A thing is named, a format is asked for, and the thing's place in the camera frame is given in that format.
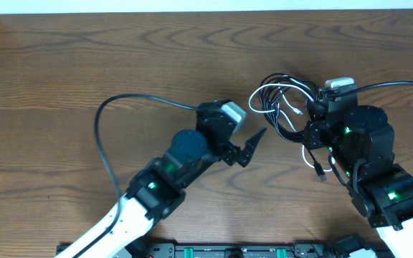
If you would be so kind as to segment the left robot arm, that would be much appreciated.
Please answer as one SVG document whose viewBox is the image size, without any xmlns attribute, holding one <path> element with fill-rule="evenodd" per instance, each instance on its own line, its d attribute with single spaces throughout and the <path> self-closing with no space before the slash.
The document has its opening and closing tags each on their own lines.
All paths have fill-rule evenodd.
<svg viewBox="0 0 413 258">
<path fill-rule="evenodd" d="M 236 146 L 230 138 L 245 118 L 232 101 L 201 104 L 195 129 L 175 134 L 164 155 L 137 173 L 119 202 L 59 257 L 114 257 L 177 209 L 185 188 L 214 163 L 247 166 L 266 130 L 259 130 L 244 148 Z"/>
</svg>

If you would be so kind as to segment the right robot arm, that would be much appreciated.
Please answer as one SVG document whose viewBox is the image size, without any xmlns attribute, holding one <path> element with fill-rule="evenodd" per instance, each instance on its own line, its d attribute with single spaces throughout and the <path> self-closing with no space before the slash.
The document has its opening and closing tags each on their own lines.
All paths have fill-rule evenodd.
<svg viewBox="0 0 413 258">
<path fill-rule="evenodd" d="M 394 158 L 394 129 L 380 107 L 359 105 L 358 93 L 388 83 L 357 87 L 351 78 L 326 82 L 307 109 L 308 150 L 327 148 L 335 174 L 344 171 L 351 202 L 378 231 L 395 257 L 413 257 L 413 176 Z"/>
</svg>

